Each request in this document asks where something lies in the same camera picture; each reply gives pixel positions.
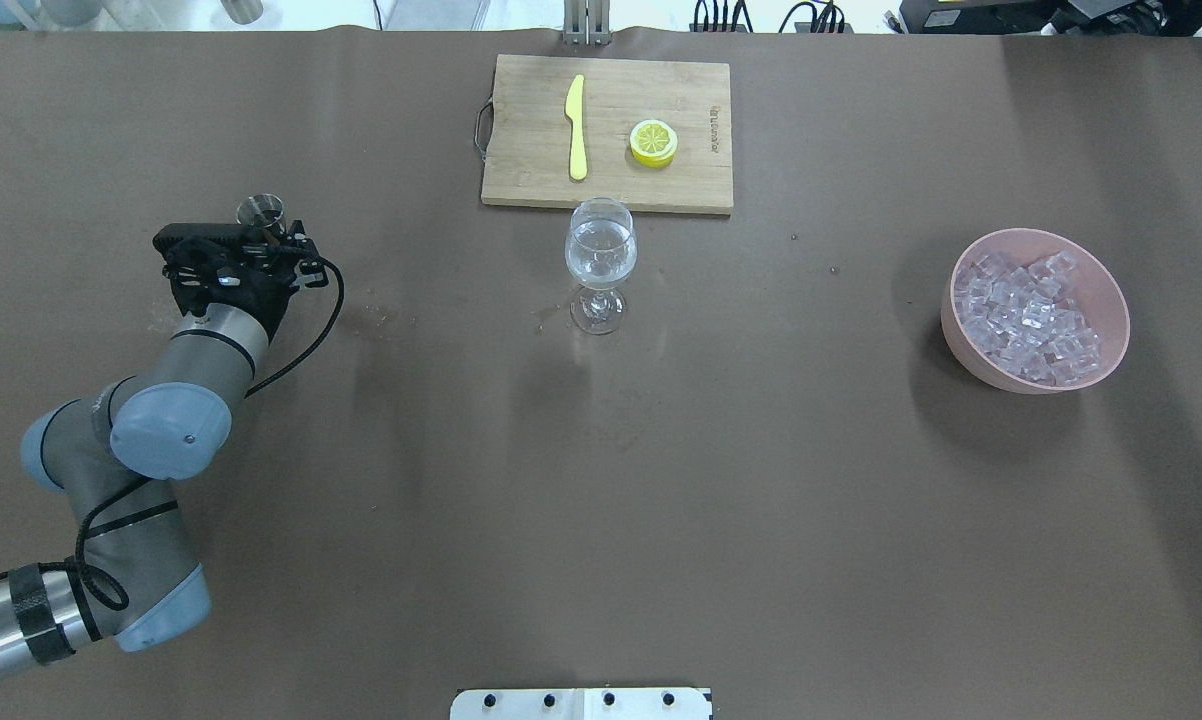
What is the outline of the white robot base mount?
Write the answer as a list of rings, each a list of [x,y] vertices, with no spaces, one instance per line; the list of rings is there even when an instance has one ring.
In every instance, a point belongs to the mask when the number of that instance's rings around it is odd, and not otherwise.
[[[712,719],[710,689],[493,688],[456,694],[450,719]]]

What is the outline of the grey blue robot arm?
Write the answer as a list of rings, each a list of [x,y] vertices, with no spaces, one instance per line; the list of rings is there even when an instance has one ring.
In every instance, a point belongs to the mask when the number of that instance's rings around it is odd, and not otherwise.
[[[63,493],[70,557],[0,573],[0,682],[103,639],[150,650],[212,612],[173,483],[230,438],[287,302],[294,269],[240,269],[175,284],[182,325],[156,364],[34,421],[20,460]]]

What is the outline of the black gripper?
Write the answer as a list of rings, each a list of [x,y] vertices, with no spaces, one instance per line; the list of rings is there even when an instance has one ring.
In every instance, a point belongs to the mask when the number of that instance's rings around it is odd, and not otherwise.
[[[273,341],[282,323],[291,297],[298,292],[298,274],[290,266],[269,270],[236,266],[236,284],[220,282],[218,270],[189,264],[168,264],[168,282],[182,315],[204,316],[212,304],[236,307],[263,328]]]

